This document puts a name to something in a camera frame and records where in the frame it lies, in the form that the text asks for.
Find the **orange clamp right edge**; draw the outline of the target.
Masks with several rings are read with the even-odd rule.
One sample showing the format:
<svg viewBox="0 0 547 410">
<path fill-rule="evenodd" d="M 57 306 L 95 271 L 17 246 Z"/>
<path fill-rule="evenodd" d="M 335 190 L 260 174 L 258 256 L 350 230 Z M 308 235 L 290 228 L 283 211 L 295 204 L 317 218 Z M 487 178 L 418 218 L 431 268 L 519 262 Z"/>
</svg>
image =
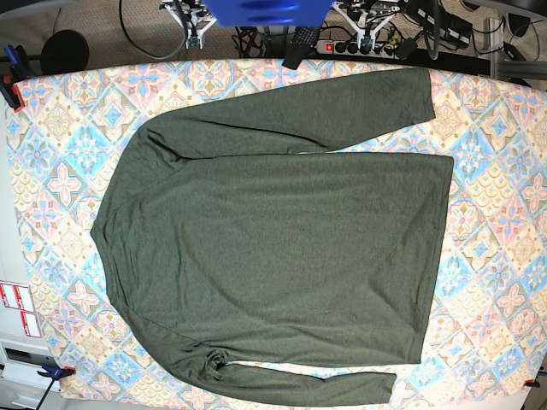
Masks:
<svg viewBox="0 0 547 410">
<path fill-rule="evenodd" d="M 527 388 L 539 388 L 541 384 L 537 379 L 534 379 L 534 380 L 527 380 L 524 383 L 524 386 Z"/>
</svg>

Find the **blue plastic box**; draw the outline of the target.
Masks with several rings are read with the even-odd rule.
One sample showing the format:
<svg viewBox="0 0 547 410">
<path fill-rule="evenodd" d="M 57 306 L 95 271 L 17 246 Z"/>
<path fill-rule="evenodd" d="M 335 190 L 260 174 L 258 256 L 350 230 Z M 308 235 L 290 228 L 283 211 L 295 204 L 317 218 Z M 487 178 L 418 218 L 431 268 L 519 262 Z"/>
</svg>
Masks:
<svg viewBox="0 0 547 410">
<path fill-rule="evenodd" d="M 330 0 L 205 0 L 221 26 L 321 26 Z"/>
</svg>

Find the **dark green long-sleeve shirt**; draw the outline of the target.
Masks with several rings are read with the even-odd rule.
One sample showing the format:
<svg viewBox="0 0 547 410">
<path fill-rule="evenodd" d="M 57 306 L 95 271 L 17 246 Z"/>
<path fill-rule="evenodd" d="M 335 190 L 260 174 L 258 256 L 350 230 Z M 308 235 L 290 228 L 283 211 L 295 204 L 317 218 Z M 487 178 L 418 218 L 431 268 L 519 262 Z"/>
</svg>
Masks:
<svg viewBox="0 0 547 410">
<path fill-rule="evenodd" d="M 417 364 L 453 159 L 350 147 L 435 116 L 424 68 L 160 114 L 91 228 L 111 305 L 174 377 L 274 405 L 383 404 Z"/>
</svg>

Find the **white power strip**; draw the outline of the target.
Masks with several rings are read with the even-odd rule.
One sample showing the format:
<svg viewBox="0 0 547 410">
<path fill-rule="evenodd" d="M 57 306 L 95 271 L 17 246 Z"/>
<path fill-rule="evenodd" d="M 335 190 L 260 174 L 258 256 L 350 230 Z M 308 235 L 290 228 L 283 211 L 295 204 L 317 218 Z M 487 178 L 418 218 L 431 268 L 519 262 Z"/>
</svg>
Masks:
<svg viewBox="0 0 547 410">
<path fill-rule="evenodd" d="M 359 46 L 356 41 L 347 40 L 318 40 L 315 51 L 319 55 L 326 56 L 359 56 L 372 58 L 392 58 L 395 59 L 395 51 L 383 44 L 376 44 L 373 49 L 368 46 Z"/>
</svg>

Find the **colourful patterned tablecloth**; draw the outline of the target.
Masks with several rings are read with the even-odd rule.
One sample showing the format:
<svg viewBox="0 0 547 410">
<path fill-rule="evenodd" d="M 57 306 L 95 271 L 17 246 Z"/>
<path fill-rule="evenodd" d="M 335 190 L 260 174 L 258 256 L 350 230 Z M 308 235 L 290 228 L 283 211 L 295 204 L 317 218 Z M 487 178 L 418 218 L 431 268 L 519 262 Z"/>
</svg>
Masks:
<svg viewBox="0 0 547 410">
<path fill-rule="evenodd" d="M 171 378 L 109 305 L 90 229 L 128 139 L 187 105 L 379 70 L 276 60 L 142 64 L 31 79 L 1 112 L 12 215 L 43 339 L 76 374 L 70 399 L 249 409 Z M 525 391 L 546 355 L 546 95 L 432 71 L 435 119 L 355 151 L 450 155 L 454 174 L 422 362 L 396 369 L 391 409 L 445 409 Z"/>
</svg>

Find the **red white label stickers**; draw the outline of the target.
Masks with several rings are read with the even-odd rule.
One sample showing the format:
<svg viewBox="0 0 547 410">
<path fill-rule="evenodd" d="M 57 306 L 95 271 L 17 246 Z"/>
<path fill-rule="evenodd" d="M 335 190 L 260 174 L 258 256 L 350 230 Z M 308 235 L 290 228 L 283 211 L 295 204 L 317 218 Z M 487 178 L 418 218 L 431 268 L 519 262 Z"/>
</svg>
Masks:
<svg viewBox="0 0 547 410">
<path fill-rule="evenodd" d="M 41 337 L 27 285 L 1 283 L 1 332 L 16 337 Z"/>
</svg>

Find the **black round stand base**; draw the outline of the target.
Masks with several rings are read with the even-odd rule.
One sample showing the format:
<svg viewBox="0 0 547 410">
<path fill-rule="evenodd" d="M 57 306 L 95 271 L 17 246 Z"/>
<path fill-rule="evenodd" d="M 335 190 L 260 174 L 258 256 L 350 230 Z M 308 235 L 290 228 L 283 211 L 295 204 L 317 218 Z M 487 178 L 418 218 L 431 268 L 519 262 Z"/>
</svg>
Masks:
<svg viewBox="0 0 547 410">
<path fill-rule="evenodd" d="M 40 55 L 43 75 L 74 73 L 86 70 L 89 45 L 85 37 L 74 30 L 61 30 L 44 44 Z"/>
</svg>

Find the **blue clamp lower left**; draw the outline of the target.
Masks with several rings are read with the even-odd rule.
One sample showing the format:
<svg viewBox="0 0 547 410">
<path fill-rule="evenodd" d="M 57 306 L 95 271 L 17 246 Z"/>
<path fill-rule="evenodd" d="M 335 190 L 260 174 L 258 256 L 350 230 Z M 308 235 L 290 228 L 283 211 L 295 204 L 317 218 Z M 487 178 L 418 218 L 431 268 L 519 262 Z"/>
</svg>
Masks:
<svg viewBox="0 0 547 410">
<path fill-rule="evenodd" d="M 50 380 L 50 383 L 47 389 L 45 390 L 45 392 L 43 393 L 40 401 L 38 402 L 36 410 L 39 410 L 42 407 L 45 398 L 50 393 L 50 390 L 53 387 L 53 384 L 55 382 L 59 382 L 61 379 L 73 376 L 75 373 L 76 373 L 76 370 L 72 367 L 42 365 L 41 369 L 37 371 L 37 374 L 43 378 L 48 378 Z"/>
</svg>

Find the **black remote control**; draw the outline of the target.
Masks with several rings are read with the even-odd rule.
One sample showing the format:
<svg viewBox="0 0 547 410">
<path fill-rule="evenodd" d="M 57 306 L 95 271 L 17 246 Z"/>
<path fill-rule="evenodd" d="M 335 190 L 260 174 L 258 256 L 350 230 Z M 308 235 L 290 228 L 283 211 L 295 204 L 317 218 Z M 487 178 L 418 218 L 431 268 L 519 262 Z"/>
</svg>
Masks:
<svg viewBox="0 0 547 410">
<path fill-rule="evenodd" d="M 302 60 L 315 47 L 319 27 L 298 26 L 288 46 L 282 66 L 296 70 Z"/>
</svg>

